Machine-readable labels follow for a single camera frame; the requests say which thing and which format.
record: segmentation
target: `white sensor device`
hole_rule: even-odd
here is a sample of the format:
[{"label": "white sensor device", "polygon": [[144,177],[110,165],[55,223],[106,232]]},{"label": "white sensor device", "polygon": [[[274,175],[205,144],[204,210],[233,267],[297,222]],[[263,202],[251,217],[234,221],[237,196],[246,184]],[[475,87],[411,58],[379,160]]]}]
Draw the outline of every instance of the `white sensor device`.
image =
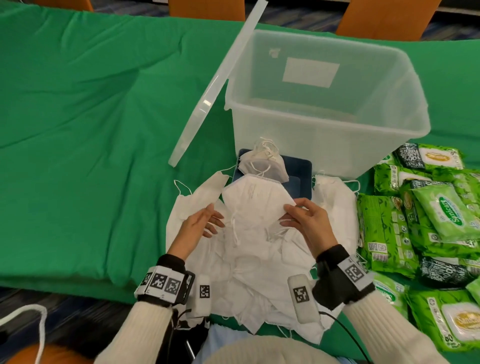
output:
[{"label": "white sensor device", "polygon": [[297,320],[301,324],[320,322],[317,304],[312,294],[312,284],[305,274],[291,276],[287,280]]},{"label": "white sensor device", "polygon": [[193,288],[187,301],[187,318],[206,317],[212,313],[212,286],[210,276],[199,274],[193,282]]}]

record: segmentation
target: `right hand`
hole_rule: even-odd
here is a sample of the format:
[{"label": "right hand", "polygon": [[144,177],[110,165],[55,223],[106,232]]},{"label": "right hand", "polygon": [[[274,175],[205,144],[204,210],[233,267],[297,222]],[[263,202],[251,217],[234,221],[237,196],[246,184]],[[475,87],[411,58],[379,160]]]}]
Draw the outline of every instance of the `right hand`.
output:
[{"label": "right hand", "polygon": [[317,259],[318,255],[338,244],[328,214],[307,198],[296,198],[294,201],[296,206],[283,206],[286,214],[280,218],[280,225],[300,231]]}]

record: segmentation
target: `cream knit sleeve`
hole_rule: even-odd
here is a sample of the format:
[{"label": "cream knit sleeve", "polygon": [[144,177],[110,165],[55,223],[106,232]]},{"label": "cream knit sleeve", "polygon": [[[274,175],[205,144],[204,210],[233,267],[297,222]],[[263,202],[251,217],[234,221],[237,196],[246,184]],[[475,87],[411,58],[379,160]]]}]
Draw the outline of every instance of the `cream knit sleeve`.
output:
[{"label": "cream knit sleeve", "polygon": [[448,364],[432,340],[374,291],[343,312],[375,364]]},{"label": "cream knit sleeve", "polygon": [[171,309],[137,302],[95,364],[154,364],[171,317]]}]

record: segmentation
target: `qr code on package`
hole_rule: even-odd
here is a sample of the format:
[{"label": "qr code on package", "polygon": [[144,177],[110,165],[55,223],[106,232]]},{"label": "qr code on package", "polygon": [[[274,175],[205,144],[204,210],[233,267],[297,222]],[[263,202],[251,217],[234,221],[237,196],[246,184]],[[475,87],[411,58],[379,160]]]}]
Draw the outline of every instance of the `qr code on package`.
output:
[{"label": "qr code on package", "polygon": [[368,243],[368,250],[371,252],[386,253],[387,244],[384,243]]}]

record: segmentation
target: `sanicare logo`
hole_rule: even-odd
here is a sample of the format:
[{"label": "sanicare logo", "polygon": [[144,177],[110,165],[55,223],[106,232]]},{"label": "sanicare logo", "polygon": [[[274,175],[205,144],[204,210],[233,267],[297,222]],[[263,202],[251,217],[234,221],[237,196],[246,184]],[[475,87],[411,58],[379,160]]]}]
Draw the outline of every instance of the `sanicare logo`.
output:
[{"label": "sanicare logo", "polygon": [[457,226],[463,226],[463,219],[455,206],[455,204],[450,201],[448,198],[443,196],[439,197],[438,203],[440,204],[440,208],[442,209],[445,216]]}]

